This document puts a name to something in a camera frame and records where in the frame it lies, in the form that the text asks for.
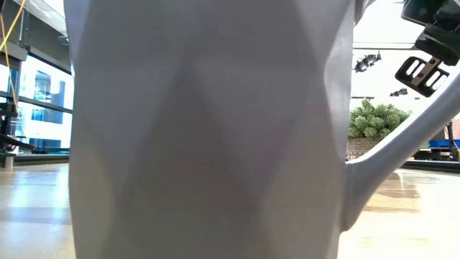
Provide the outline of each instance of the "white watering can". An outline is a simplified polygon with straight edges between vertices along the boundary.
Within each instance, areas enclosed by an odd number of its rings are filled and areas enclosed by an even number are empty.
[[[344,162],[354,1],[65,10],[78,258],[336,258],[379,184],[460,112],[452,76],[423,113]]]

